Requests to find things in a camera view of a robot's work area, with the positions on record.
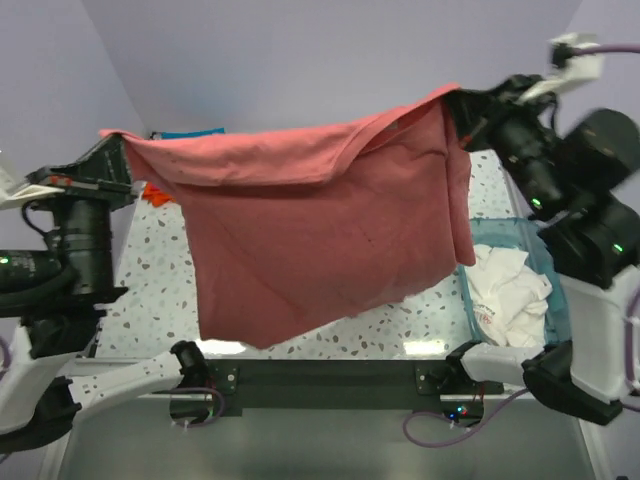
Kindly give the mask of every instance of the connector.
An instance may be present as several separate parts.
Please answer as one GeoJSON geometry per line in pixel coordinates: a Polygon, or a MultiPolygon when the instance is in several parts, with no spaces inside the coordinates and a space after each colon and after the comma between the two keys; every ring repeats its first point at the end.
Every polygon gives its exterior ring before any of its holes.
{"type": "Polygon", "coordinates": [[[551,64],[558,70],[564,70],[573,56],[574,52],[571,45],[568,43],[556,43],[551,50],[551,64]]]}

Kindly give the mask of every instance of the blue object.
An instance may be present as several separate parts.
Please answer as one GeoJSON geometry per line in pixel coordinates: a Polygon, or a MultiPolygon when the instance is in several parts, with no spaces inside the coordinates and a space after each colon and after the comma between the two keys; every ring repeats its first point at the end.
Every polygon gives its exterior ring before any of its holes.
{"type": "MultiPolygon", "coordinates": [[[[560,278],[553,269],[553,259],[544,242],[538,237],[537,231],[538,226],[524,218],[474,218],[471,220],[471,235],[474,245],[484,244],[490,247],[525,250],[529,252],[527,266],[534,272],[547,276],[553,291],[547,298],[549,309],[545,321],[545,340],[547,344],[557,344],[571,339],[569,306],[562,285],[560,285],[560,278]]],[[[462,298],[471,327],[471,336],[474,340],[485,341],[486,339],[483,337],[473,314],[473,302],[464,267],[459,267],[459,272],[462,298]]]]}
{"type": "Polygon", "coordinates": [[[162,140],[169,140],[173,138],[191,138],[191,137],[204,137],[205,135],[212,135],[214,133],[224,133],[224,128],[214,128],[213,130],[201,130],[199,132],[160,132],[160,138],[162,140]]]}

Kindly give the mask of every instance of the gray floor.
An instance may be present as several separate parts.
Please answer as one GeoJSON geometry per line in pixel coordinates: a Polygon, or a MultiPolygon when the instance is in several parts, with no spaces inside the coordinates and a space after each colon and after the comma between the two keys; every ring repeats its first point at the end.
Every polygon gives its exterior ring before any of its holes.
{"type": "MultiPolygon", "coordinates": [[[[591,480],[577,422],[522,400],[473,439],[424,450],[402,435],[406,412],[246,411],[203,429],[171,427],[166,400],[137,400],[75,429],[63,480],[591,480]]],[[[412,432],[459,431],[418,419],[412,432]]]]}

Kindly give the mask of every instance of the red cloth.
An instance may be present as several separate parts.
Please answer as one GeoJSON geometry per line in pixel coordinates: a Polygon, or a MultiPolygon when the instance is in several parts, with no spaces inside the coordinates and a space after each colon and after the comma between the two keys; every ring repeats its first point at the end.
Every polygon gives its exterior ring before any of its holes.
{"type": "Polygon", "coordinates": [[[134,177],[182,207],[201,337],[266,348],[472,265],[471,164],[439,100],[455,88],[338,125],[120,132],[134,177]]]}

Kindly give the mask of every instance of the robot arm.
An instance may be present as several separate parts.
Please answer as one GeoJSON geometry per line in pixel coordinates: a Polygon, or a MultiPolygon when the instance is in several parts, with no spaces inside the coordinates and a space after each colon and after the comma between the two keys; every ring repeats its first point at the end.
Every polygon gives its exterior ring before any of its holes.
{"type": "Polygon", "coordinates": [[[0,454],[47,445],[74,421],[125,400],[208,381],[194,342],[90,378],[58,376],[93,340],[104,316],[96,306],[127,291],[114,286],[110,227],[111,211],[136,198],[122,148],[111,136],[74,164],[38,170],[27,186],[0,188],[0,207],[21,206],[46,246],[0,251],[0,318],[20,318],[10,365],[0,374],[0,454]],[[33,225],[28,209],[51,212],[54,229],[33,225]]]}
{"type": "Polygon", "coordinates": [[[531,217],[546,222],[538,235],[561,274],[572,341],[538,351],[467,344],[449,360],[472,380],[524,385],[554,410],[605,425],[640,387],[638,321],[627,309],[640,285],[640,217],[611,194],[640,168],[638,128],[607,109],[565,138],[538,120],[558,93],[600,75],[600,55],[574,56],[593,40],[556,39],[553,57],[564,68],[549,79],[518,75],[484,95],[450,94],[463,148],[493,149],[531,217]]]}

